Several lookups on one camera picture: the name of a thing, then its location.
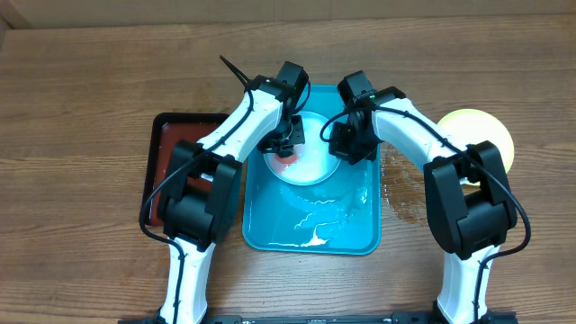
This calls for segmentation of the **dark green sponge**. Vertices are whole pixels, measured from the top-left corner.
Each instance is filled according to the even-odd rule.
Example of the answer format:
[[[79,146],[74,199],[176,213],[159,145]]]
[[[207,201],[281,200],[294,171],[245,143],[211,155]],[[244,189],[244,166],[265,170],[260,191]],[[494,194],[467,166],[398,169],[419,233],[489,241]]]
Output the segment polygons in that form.
[[[297,155],[291,154],[289,157],[280,157],[279,155],[275,155],[274,158],[281,164],[290,165],[297,161]]]

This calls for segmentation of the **light blue plate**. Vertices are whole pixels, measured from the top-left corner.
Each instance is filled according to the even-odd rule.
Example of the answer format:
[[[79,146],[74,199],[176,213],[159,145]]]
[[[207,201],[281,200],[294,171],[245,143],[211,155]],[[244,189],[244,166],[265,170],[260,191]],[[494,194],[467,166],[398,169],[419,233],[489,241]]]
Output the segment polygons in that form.
[[[330,177],[340,160],[329,154],[329,144],[320,139],[320,131],[328,121],[315,112],[302,112],[305,143],[294,147],[297,161],[290,165],[279,163],[275,154],[264,154],[269,169],[291,185],[315,185]]]

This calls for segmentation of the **yellow-green plate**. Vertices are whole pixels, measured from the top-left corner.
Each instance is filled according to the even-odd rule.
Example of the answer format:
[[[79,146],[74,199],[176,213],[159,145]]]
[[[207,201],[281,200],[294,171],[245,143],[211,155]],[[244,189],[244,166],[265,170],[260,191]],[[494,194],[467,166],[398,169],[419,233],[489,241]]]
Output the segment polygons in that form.
[[[511,169],[515,157],[514,142],[506,126],[493,115],[476,109],[459,109],[445,115],[438,125],[470,144],[490,141],[499,150],[505,172]]]

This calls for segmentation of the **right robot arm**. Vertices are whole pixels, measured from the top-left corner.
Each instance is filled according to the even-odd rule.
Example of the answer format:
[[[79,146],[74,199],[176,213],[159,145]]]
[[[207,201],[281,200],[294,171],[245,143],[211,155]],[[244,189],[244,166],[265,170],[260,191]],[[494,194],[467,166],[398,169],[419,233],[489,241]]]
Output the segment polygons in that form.
[[[332,117],[322,140],[351,165],[373,161],[386,142],[424,176],[427,224],[445,251],[436,311],[445,323],[487,323],[491,262],[518,216],[498,148],[469,144],[424,116],[399,89],[339,85],[346,122]]]

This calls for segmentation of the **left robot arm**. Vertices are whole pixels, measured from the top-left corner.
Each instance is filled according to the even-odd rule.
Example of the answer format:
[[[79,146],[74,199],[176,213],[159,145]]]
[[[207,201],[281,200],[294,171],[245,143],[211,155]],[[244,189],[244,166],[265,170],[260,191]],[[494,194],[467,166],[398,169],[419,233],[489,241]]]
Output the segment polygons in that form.
[[[234,112],[208,135],[172,148],[164,180],[145,211],[163,222],[170,252],[166,299],[156,323],[199,323],[207,312],[206,288],[212,254],[239,207],[242,169],[249,154],[289,158],[304,143],[299,100],[309,83],[304,68],[286,61],[274,77],[248,78],[229,69],[244,87]]]

